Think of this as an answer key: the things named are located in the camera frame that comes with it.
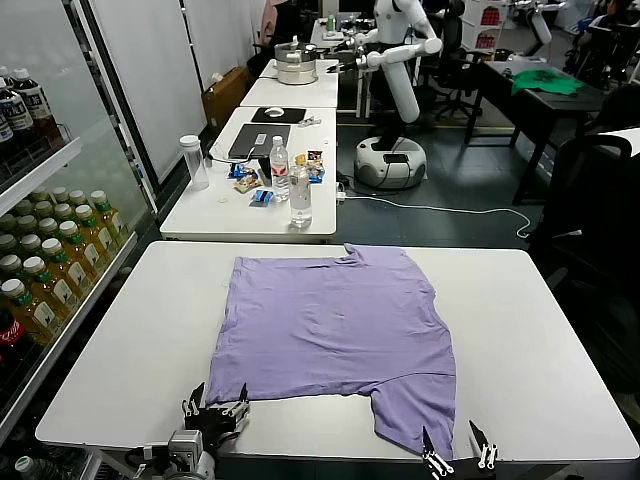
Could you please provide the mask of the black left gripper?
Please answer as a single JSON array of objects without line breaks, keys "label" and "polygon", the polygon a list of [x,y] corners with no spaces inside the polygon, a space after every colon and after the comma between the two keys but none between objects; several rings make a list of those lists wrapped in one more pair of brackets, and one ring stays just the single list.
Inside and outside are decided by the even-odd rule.
[{"label": "black left gripper", "polygon": [[182,400],[184,424],[186,430],[201,433],[206,452],[216,453],[225,441],[237,438],[246,426],[249,415],[248,389],[244,383],[239,399],[231,406],[200,409],[204,390],[205,383],[201,382],[187,399]]}]

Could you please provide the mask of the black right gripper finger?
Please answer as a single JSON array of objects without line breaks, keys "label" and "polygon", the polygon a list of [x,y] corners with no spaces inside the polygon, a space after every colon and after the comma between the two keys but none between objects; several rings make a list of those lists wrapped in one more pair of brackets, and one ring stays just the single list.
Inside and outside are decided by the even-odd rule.
[{"label": "black right gripper finger", "polygon": [[497,445],[489,442],[485,433],[472,420],[469,421],[469,426],[479,448],[478,468],[480,470],[494,470],[498,453]]},{"label": "black right gripper finger", "polygon": [[422,427],[422,461],[432,475],[454,475],[455,469],[435,450],[425,426]]}]

